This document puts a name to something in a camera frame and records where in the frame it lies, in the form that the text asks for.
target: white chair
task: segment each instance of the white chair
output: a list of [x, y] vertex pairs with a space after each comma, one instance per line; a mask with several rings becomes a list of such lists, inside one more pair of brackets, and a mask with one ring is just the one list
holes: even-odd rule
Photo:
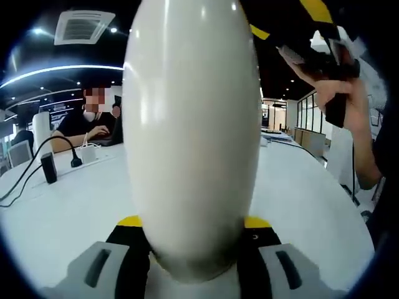
[[31, 160], [32, 153], [29, 147], [29, 141], [24, 140], [10, 147], [8, 149], [8, 158], [12, 168]]

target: laptop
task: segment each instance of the laptop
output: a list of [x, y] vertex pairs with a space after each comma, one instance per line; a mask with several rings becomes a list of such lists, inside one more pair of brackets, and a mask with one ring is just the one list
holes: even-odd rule
[[91, 143], [101, 146], [112, 146], [118, 145], [123, 142], [123, 129], [122, 129], [122, 108], [120, 116], [115, 121], [115, 126], [113, 127], [112, 134], [99, 140], [90, 140]]

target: white table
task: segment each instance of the white table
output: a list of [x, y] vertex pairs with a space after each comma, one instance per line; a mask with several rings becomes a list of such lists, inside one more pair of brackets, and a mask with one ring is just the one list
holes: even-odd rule
[[[38, 288], [55, 286], [66, 276], [71, 260], [94, 242], [105, 241], [119, 220], [136, 214], [123, 145], [101, 151], [102, 161], [77, 169], [70, 168], [70, 152], [57, 154], [56, 183], [48, 185], [38, 171], [14, 205], [0, 209], [2, 232], [11, 252]], [[25, 167], [22, 164], [0, 179], [0, 194]], [[3, 204], [18, 192], [19, 188]], [[367, 228], [347, 193], [299, 148], [279, 143], [261, 147], [250, 214], [267, 219], [282, 243], [291, 243], [317, 264], [330, 288], [350, 288], [373, 255]], [[151, 266], [149, 277], [163, 275], [156, 268], [156, 264]], [[221, 293], [214, 286], [220, 284], [230, 298], [239, 298], [234, 270], [195, 286], [163, 275], [160, 285], [170, 289], [162, 297], [172, 297], [173, 292], [193, 296], [194, 289], [201, 294], [198, 298], [205, 298], [204, 293], [207, 298], [219, 298]]]

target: black cable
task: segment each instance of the black cable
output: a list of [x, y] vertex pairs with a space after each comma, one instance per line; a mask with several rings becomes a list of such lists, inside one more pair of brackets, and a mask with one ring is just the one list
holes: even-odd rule
[[33, 156], [31, 162], [29, 163], [29, 165], [27, 166], [27, 168], [24, 170], [24, 172], [21, 174], [21, 176], [19, 177], [19, 179], [17, 180], [17, 182], [13, 185], [13, 187], [12, 187], [5, 195], [3, 195], [2, 197], [0, 197], [0, 202], [3, 201], [3, 200], [5, 200], [5, 199], [8, 197], [8, 195], [10, 195], [10, 194], [12, 193], [12, 191], [15, 189], [15, 187], [19, 184], [19, 182], [21, 181], [21, 179], [22, 179], [22, 178], [24, 177], [24, 175], [26, 174], [27, 170], [32, 166], [32, 164], [33, 164], [33, 162], [35, 161], [37, 155], [39, 154], [39, 151], [41, 150], [41, 148], [42, 148], [48, 141], [50, 141], [50, 140], [52, 140], [52, 139], [57, 139], [57, 138], [58, 138], [58, 139], [63, 139], [63, 140], [65, 140], [66, 142], [69, 143], [70, 149], [72, 150], [72, 161], [71, 161], [72, 167], [76, 167], [76, 166], [82, 165], [82, 160], [80, 160], [79, 157], [76, 155], [76, 151], [75, 151], [75, 149], [74, 149], [73, 144], [72, 144], [67, 138], [65, 138], [64, 136], [51, 136], [51, 137], [48, 137], [48, 138], [47, 138], [46, 140], [44, 140], [44, 141], [42, 142], [42, 144], [39, 146], [39, 148], [38, 148], [37, 151], [36, 151], [36, 154]]
[[14, 201], [16, 201], [17, 199], [19, 199], [20, 198], [20, 196], [22, 195], [22, 192], [24, 191], [24, 189], [25, 189], [25, 186], [26, 186], [26, 183], [28, 182], [28, 180], [31, 178], [31, 176], [33, 176], [34, 175], [34, 173], [36, 172], [36, 171], [38, 171], [40, 168], [42, 167], [42, 165], [40, 165], [40, 166], [38, 166], [35, 170], [33, 170], [33, 172], [30, 174], [30, 175], [28, 175], [28, 177], [26, 178], [26, 180], [25, 180], [25, 182], [24, 182], [24, 185], [22, 186], [22, 189], [21, 189], [21, 191], [20, 191], [20, 193], [19, 193], [19, 195], [17, 196], [17, 197], [15, 197], [9, 204], [7, 204], [7, 205], [1, 205], [0, 204], [0, 207], [11, 207], [11, 205], [14, 203]]
[[355, 145], [352, 143], [352, 201], [358, 206], [355, 200]]
[[304, 151], [307, 151], [309, 154], [312, 155], [313, 158], [316, 159], [316, 157], [314, 156], [314, 154], [312, 154], [310, 151], [308, 151], [307, 149], [305, 149], [305, 148], [303, 148], [303, 147], [301, 147], [301, 146], [292, 145], [292, 144], [290, 144], [290, 143], [286, 143], [286, 142], [282, 142], [282, 141], [277, 141], [277, 140], [272, 140], [272, 141], [273, 141], [273, 142], [277, 142], [277, 143], [281, 143], [282, 145], [289, 145], [289, 146], [293, 146], [293, 147], [295, 147], [295, 148], [301, 148], [301, 149], [303, 149]]

